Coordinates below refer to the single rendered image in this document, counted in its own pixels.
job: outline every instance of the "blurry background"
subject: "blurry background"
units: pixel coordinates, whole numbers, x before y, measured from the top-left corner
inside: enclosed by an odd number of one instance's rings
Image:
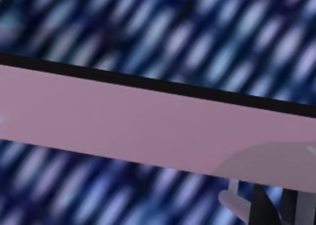
[[[0,51],[316,104],[316,0],[2,0]],[[226,179],[6,141],[0,153],[1,225],[240,224],[217,201]]]

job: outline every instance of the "pink surface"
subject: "pink surface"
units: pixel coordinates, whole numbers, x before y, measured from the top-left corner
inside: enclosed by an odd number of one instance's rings
[[[269,142],[305,152],[301,142],[316,142],[315,119],[5,66],[0,99],[0,138],[316,192],[316,177],[297,180],[284,166],[263,173],[266,160],[245,171],[221,166]],[[295,150],[282,148],[265,153],[292,163]],[[304,171],[314,162],[306,153],[293,163]]]

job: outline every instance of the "black edge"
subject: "black edge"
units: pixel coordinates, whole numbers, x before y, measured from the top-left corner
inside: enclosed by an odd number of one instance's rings
[[[0,65],[316,118],[316,106],[0,53]]]

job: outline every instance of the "patterned fabric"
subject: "patterned fabric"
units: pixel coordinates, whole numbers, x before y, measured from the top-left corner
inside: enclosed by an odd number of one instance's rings
[[[0,51],[316,104],[316,0],[2,0]],[[1,225],[240,225],[227,180],[2,141]],[[281,189],[267,187],[275,203]],[[251,197],[252,185],[240,194]]]

